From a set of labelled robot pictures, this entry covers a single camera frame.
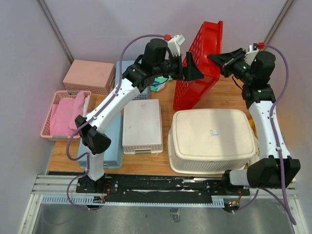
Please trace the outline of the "red plastic tray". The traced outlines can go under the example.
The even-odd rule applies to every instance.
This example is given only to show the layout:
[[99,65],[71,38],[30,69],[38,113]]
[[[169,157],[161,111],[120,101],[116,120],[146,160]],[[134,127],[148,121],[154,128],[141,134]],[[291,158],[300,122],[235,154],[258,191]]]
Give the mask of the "red plastic tray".
[[204,78],[195,81],[177,81],[173,109],[192,109],[220,78],[220,68],[210,59],[210,54],[220,54],[222,49],[223,21],[205,21],[201,25],[189,51]]

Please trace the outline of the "light blue upturned basket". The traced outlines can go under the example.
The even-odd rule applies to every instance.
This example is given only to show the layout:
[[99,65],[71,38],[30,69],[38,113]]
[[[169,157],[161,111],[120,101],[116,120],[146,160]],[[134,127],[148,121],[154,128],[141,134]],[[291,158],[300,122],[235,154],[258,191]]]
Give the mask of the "light blue upturned basket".
[[[117,61],[116,62],[116,73],[115,73],[115,85],[117,86],[120,80],[120,77],[123,72],[125,72],[126,68],[130,65],[132,65],[135,61],[134,60],[123,60],[122,62]],[[140,100],[140,99],[149,99],[150,98],[150,90],[149,88],[146,88],[142,93],[140,93],[138,96],[133,98],[133,100]]]

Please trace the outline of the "small white perforated basket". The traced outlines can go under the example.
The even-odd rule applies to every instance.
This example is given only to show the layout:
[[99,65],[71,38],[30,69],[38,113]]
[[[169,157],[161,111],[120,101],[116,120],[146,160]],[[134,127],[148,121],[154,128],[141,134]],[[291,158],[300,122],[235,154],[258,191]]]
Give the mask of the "small white perforated basket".
[[163,152],[159,99],[132,100],[124,107],[122,147],[128,155]]

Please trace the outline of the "large white laundry basket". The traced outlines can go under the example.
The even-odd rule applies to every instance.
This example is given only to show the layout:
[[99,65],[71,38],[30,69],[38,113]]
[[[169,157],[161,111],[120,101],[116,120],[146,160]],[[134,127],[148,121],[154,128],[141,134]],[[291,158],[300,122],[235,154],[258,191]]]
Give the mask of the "large white laundry basket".
[[191,109],[173,115],[168,156],[180,174],[222,174],[241,170],[257,154],[254,132],[243,111]]

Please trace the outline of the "pink perforated basket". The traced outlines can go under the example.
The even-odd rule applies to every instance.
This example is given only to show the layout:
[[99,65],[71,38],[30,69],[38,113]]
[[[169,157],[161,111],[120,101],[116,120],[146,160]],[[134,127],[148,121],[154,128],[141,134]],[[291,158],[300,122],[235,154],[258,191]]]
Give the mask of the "pink perforated basket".
[[76,59],[63,84],[67,90],[86,90],[95,95],[108,95],[115,82],[116,68],[112,63]]

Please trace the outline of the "blue perforated basket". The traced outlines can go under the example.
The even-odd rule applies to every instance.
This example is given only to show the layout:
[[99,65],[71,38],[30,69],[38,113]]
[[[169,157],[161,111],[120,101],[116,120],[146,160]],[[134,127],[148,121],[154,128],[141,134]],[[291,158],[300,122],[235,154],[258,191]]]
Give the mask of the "blue perforated basket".
[[111,140],[111,145],[103,155],[104,169],[118,169],[122,166],[122,125],[123,115],[119,113],[108,126],[105,134]]

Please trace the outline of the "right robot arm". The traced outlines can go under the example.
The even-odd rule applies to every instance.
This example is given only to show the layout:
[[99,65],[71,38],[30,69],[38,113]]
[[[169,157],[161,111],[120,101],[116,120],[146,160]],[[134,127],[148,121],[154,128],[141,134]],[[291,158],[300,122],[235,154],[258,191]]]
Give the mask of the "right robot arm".
[[259,161],[244,170],[225,171],[221,190],[226,195],[234,194],[239,186],[285,189],[301,168],[300,161],[291,157],[279,129],[277,100],[269,85],[275,55],[256,51],[251,62],[247,62],[248,56],[242,48],[208,55],[224,77],[234,75],[243,82],[242,97],[254,120],[259,142]]

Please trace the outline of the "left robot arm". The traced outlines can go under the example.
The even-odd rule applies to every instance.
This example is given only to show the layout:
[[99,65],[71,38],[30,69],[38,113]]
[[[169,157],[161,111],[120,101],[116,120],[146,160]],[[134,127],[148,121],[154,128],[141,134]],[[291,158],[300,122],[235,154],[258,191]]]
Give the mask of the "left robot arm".
[[171,39],[151,36],[144,53],[135,62],[121,71],[121,78],[113,91],[87,116],[75,119],[82,144],[86,147],[87,166],[79,184],[86,183],[94,193],[104,188],[104,152],[111,145],[105,131],[114,117],[131,101],[152,85],[156,77],[171,77],[173,80],[194,81],[204,75],[196,66],[191,52],[186,53],[186,66],[182,65],[180,46],[182,35]]

